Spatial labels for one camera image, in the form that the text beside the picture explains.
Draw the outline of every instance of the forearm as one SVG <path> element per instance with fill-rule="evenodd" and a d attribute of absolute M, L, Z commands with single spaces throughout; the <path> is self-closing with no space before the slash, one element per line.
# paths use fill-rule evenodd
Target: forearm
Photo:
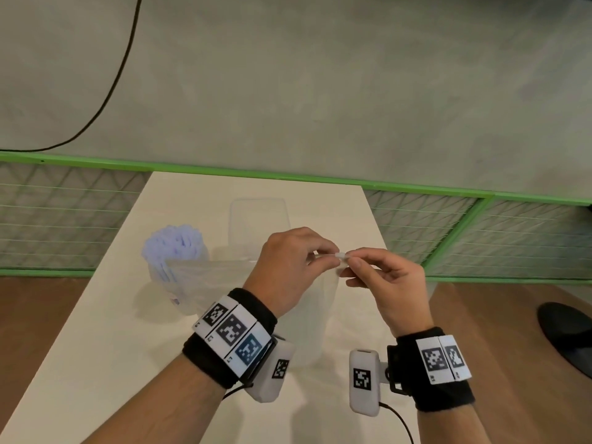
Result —
<path fill-rule="evenodd" d="M 225 389 L 179 355 L 84 444 L 197 443 Z"/>
<path fill-rule="evenodd" d="M 435 413 L 417 412 L 421 444 L 490 444 L 472 405 Z"/>

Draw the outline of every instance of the right hand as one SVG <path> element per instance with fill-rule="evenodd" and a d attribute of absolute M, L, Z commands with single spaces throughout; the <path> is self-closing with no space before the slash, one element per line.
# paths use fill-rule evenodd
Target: right hand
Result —
<path fill-rule="evenodd" d="M 386 249 L 372 247 L 361 247 L 347 255 L 349 268 L 340 277 L 350 278 L 347 286 L 368 288 L 372 292 L 382 319 L 395 337 L 434 326 L 426 277 L 420 265 Z"/>

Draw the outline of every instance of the gray concrete wall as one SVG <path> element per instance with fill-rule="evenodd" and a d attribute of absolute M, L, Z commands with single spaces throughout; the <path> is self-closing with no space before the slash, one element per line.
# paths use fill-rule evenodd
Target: gray concrete wall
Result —
<path fill-rule="evenodd" d="M 92 116 L 135 0 L 0 0 L 0 144 Z M 592 198 L 592 3 L 144 0 L 75 156 Z"/>

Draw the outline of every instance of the small white object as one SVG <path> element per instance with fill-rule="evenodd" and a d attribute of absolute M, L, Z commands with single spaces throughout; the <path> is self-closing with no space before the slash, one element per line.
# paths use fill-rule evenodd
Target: small white object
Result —
<path fill-rule="evenodd" d="M 421 359 L 430 384 L 439 385 L 454 381 L 454 376 L 438 337 L 417 340 L 417 347 L 421 353 Z"/>
<path fill-rule="evenodd" d="M 263 404 L 276 400 L 294 352 L 296 346 L 278 337 L 273 351 L 255 377 L 253 386 L 245 389 L 249 396 Z"/>
<path fill-rule="evenodd" d="M 378 415 L 380 368 L 377 351 L 357 349 L 349 353 L 349 407 L 356 413 Z"/>
<path fill-rule="evenodd" d="M 271 341 L 255 317 L 228 296 L 212 305 L 193 330 L 239 377 Z"/>
<path fill-rule="evenodd" d="M 440 341 L 442 348 L 444 348 L 444 355 L 446 356 L 454 380 L 459 382 L 461 380 L 470 379 L 471 372 L 469 371 L 469 367 L 467 366 L 467 362 L 465 362 L 461 350 L 458 348 L 458 344 L 456 344 L 454 336 L 439 336 L 438 340 Z"/>

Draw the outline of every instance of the wooden floor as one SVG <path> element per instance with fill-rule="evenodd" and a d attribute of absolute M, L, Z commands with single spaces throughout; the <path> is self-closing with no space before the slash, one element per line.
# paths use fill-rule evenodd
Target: wooden floor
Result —
<path fill-rule="evenodd" d="M 592 316 L 591 305 L 551 285 L 441 283 L 430 302 L 469 364 L 493 444 L 592 443 L 592 380 L 541 333 L 537 306 L 547 301 Z"/>
<path fill-rule="evenodd" d="M 0 430 L 87 282 L 0 277 Z M 493 444 L 592 443 L 592 380 L 542 335 L 536 310 L 546 301 L 592 316 L 591 305 L 547 285 L 441 283 L 431 300 L 469 363 Z"/>
<path fill-rule="evenodd" d="M 87 283 L 0 277 L 0 432 Z"/>

